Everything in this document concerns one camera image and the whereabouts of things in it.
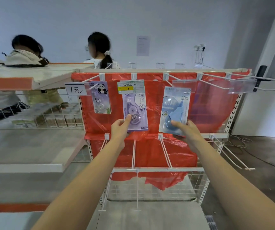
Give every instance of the panda illustration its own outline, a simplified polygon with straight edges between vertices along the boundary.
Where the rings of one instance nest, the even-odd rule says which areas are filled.
[[[98,85],[98,90],[97,91],[98,91],[98,93],[105,93],[105,94],[108,93],[108,91],[106,90],[106,88],[103,84]]]

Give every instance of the correction tape package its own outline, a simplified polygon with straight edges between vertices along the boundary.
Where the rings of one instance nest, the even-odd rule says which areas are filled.
[[[128,131],[147,131],[148,119],[145,93],[123,94],[124,119],[131,114]]]
[[[190,88],[165,87],[159,132],[183,135],[179,128],[176,128],[171,124],[171,121],[174,120],[186,124],[190,96]]]
[[[111,114],[108,83],[106,81],[93,81],[86,84],[87,93],[91,92],[94,111],[97,114]]]

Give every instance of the price tag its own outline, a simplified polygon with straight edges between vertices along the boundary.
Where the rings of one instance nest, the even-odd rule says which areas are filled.
[[[68,95],[86,96],[86,89],[82,82],[65,83],[65,88]]]
[[[144,80],[129,80],[117,82],[119,94],[127,93],[145,93]]]

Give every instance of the forearm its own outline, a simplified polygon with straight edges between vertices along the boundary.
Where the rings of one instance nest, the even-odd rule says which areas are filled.
[[[110,140],[94,160],[49,205],[32,230],[85,230],[120,153]]]
[[[206,141],[195,144],[216,194],[239,230],[275,229],[275,203],[229,165]]]

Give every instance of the poster on wall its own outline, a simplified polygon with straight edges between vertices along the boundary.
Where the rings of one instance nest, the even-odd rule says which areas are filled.
[[[137,36],[137,56],[149,56],[150,37]]]

